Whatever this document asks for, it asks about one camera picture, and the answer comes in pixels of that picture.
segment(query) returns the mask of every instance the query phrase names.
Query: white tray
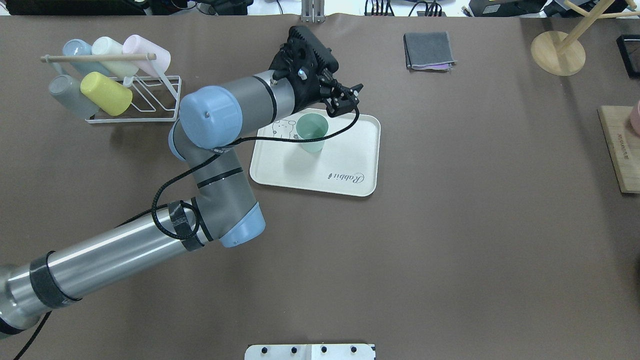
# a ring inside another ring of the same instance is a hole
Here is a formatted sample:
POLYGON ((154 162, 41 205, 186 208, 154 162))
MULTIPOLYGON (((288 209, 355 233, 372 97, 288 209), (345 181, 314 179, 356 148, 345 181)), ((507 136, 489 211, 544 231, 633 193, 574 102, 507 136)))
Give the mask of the white tray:
MULTIPOLYGON (((263 127, 258 136, 298 138, 296 122, 307 113, 325 116, 328 134, 349 125, 355 116, 330 118, 324 110, 304 109, 263 127)), ((351 129, 325 141, 319 152, 309 153, 298 143, 256 141, 249 174, 259 184, 363 197, 376 189, 379 148, 380 122, 360 115, 351 129)))

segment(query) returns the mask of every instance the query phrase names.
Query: robotic arm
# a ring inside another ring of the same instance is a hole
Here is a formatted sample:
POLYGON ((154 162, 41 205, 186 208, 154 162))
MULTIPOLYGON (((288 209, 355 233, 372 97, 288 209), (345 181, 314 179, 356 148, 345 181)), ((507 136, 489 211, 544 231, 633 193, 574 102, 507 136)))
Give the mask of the robotic arm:
POLYGON ((258 236, 264 218, 228 145, 315 102, 323 101, 330 117, 353 111, 362 85, 342 86, 333 78, 337 70, 331 49, 308 28, 294 26, 269 70, 185 96, 169 146, 189 164, 200 193, 29 264, 0 266, 0 339, 34 326, 46 312, 210 241, 234 247, 258 236))

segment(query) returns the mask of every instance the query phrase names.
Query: round wooden base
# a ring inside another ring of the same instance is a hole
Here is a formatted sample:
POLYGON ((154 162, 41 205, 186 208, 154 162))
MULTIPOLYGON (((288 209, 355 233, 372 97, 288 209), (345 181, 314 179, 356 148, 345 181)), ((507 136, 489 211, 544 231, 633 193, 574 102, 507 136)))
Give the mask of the round wooden base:
POLYGON ((531 42, 533 60, 553 75, 573 75, 584 66, 586 55, 578 40, 569 45, 563 54, 558 54, 557 48, 566 36, 562 31, 547 31, 536 36, 531 42))

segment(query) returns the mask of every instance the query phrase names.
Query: green cup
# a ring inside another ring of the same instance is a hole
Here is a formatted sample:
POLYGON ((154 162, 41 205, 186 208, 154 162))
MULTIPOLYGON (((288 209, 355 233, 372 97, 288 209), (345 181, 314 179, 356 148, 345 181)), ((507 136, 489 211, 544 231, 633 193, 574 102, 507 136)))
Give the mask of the green cup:
MULTIPOLYGON (((317 139, 326 135, 329 131, 329 123, 326 118, 320 114, 308 113, 298 119, 296 123, 296 132, 302 139, 317 139)), ((324 140, 320 142, 303 142, 300 143, 302 148, 307 152, 318 152, 324 146, 324 140)))

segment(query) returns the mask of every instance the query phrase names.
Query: cup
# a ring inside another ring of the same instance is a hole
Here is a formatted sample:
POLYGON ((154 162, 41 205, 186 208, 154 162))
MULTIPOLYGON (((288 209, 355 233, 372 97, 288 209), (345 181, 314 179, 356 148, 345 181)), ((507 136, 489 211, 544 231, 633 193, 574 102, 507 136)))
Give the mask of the cup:
POLYGON ((133 100, 131 90, 99 72, 85 76, 80 91, 111 116, 122 114, 133 100))
POLYGON ((631 118, 631 127, 634 128, 636 134, 640 135, 640 101, 631 109, 629 117, 631 118))
MULTIPOLYGON (((91 45, 87 44, 85 41, 80 39, 69 40, 62 47, 62 55, 65 56, 74 56, 74 55, 91 55, 91 45)), ((109 76, 109 70, 107 70, 102 64, 97 61, 94 62, 81 62, 81 63, 71 63, 71 66, 76 68, 76 70, 85 77, 90 72, 97 71, 102 75, 109 76)))
MULTIPOLYGON (((305 140, 321 138, 326 135, 327 131, 329 131, 329 122, 327 122, 326 118, 320 114, 304 114, 296 123, 296 132, 298 133, 298 136, 305 140)), ((324 140, 318 142, 303 142, 300 143, 300 145, 307 152, 318 152, 322 150, 324 140)))
MULTIPOLYGON (((110 37, 98 38, 91 46, 94 55, 122 55, 122 44, 110 37)), ((109 71, 119 79, 133 76, 138 72, 138 67, 131 61, 100 61, 109 71)))
POLYGON ((69 75, 58 75, 51 80, 49 93, 81 119, 88 119, 100 110, 93 101, 80 92, 80 81, 69 75))
POLYGON ((155 60, 136 60, 132 61, 137 67, 139 67, 142 71, 146 72, 150 76, 154 78, 158 78, 160 75, 151 66, 151 62, 153 62, 158 70, 162 72, 166 72, 169 68, 169 64, 171 63, 171 53, 167 50, 155 45, 151 41, 141 37, 140 35, 131 35, 125 40, 124 44, 122 44, 122 53, 123 54, 147 54, 154 53, 157 58, 155 60))

